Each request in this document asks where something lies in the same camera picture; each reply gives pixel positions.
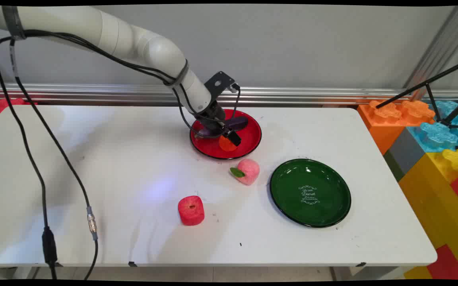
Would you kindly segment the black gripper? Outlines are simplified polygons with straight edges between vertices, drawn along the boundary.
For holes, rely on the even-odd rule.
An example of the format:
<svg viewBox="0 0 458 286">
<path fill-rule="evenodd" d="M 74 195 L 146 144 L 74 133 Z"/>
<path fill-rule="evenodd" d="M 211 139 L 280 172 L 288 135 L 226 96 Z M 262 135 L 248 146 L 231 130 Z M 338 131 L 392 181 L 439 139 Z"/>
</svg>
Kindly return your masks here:
<svg viewBox="0 0 458 286">
<path fill-rule="evenodd" d="M 226 126 L 226 114 L 216 100 L 209 104 L 204 111 L 196 113 L 194 117 L 201 123 L 201 129 L 196 131 L 196 136 L 204 138 L 229 138 L 235 146 L 239 146 L 241 138 L 229 126 Z"/>
</svg>

